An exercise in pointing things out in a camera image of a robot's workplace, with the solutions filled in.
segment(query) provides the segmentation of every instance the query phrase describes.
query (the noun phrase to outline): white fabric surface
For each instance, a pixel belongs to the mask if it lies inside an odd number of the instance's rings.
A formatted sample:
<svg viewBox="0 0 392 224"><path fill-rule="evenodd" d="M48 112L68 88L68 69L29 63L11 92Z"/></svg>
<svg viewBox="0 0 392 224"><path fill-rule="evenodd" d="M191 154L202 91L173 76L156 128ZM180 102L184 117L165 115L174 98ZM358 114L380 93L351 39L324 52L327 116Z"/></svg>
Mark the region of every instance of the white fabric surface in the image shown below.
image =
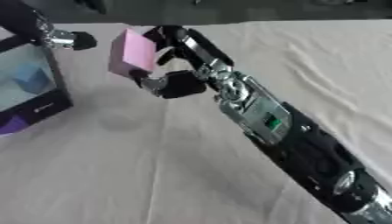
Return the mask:
<svg viewBox="0 0 392 224"><path fill-rule="evenodd" d="M74 108L0 139L0 223L343 223L220 113L213 92L166 101L107 72L127 25L61 27L99 47L57 52ZM391 21L197 28L392 190Z"/></svg>

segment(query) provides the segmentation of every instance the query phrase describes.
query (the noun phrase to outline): black robotic finger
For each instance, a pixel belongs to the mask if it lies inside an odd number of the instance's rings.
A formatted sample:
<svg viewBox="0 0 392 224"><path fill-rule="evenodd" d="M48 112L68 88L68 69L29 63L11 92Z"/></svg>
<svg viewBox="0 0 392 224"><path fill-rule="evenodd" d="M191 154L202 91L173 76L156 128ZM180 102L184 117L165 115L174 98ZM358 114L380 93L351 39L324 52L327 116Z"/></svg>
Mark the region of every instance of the black robotic finger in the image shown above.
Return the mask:
<svg viewBox="0 0 392 224"><path fill-rule="evenodd" d="M75 41L73 43L73 49L75 51L86 50L97 46L96 39L89 33L84 31L73 31L75 35Z"/></svg>
<svg viewBox="0 0 392 224"><path fill-rule="evenodd" d="M167 73L165 78L167 84L159 90L159 94L165 99L201 94L207 90L206 84L198 80L192 71Z"/></svg>
<svg viewBox="0 0 392 224"><path fill-rule="evenodd" d="M161 25L147 31L144 36L157 44L159 52L166 47L178 45L177 33L180 30L184 28L179 25Z"/></svg>
<svg viewBox="0 0 392 224"><path fill-rule="evenodd" d="M230 57L228 57L223 51L221 51L216 45L214 45L211 41L209 41L206 37L204 37L198 31L194 29L188 30L188 35L191 36L195 41L203 48L208 50L208 53L211 54L216 59L220 59L225 62L228 66L233 66L235 63Z"/></svg>

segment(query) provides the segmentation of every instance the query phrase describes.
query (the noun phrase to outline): second robotic hand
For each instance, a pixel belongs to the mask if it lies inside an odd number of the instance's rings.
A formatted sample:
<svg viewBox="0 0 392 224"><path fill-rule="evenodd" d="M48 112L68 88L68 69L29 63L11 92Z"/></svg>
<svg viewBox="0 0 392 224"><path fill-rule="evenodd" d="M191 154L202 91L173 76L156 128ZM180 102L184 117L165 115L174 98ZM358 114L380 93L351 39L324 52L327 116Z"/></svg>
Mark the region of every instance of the second robotic hand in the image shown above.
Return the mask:
<svg viewBox="0 0 392 224"><path fill-rule="evenodd" d="M50 48L85 50L96 47L93 36L86 32L57 30L38 10L20 0L1 0L0 26L16 34L25 43Z"/></svg>

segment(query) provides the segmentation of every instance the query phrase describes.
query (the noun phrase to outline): metal screw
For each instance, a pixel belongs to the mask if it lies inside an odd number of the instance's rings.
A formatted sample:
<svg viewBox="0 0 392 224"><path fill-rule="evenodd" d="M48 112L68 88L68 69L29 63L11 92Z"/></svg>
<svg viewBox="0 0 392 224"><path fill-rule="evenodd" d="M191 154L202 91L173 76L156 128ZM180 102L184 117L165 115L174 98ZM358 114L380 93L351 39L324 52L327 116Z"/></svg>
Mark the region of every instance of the metal screw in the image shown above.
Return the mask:
<svg viewBox="0 0 392 224"><path fill-rule="evenodd" d="M306 131L309 131L311 129L311 126L308 126L308 125L306 125L306 126L301 126L301 130L303 131L303 132L306 132Z"/></svg>

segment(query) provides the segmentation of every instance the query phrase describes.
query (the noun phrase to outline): silver metal joint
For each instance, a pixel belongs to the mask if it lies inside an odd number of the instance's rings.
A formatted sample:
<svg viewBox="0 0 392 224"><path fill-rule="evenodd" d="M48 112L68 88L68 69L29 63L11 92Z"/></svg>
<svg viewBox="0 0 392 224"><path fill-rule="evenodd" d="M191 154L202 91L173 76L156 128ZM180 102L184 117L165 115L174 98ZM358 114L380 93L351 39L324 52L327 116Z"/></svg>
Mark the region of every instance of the silver metal joint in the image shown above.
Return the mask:
<svg viewBox="0 0 392 224"><path fill-rule="evenodd" d="M357 212L346 213L343 216L355 224L390 224L392 223L392 199L380 186L377 186L372 202Z"/></svg>
<svg viewBox="0 0 392 224"><path fill-rule="evenodd" d="M53 24L41 18L37 21L37 27L42 31L42 41L50 48L72 48L76 36L69 31L56 30Z"/></svg>
<svg viewBox="0 0 392 224"><path fill-rule="evenodd" d="M333 194L341 195L346 190L348 190L353 183L355 182L355 172L349 171L345 175L343 175L335 185L333 189Z"/></svg>

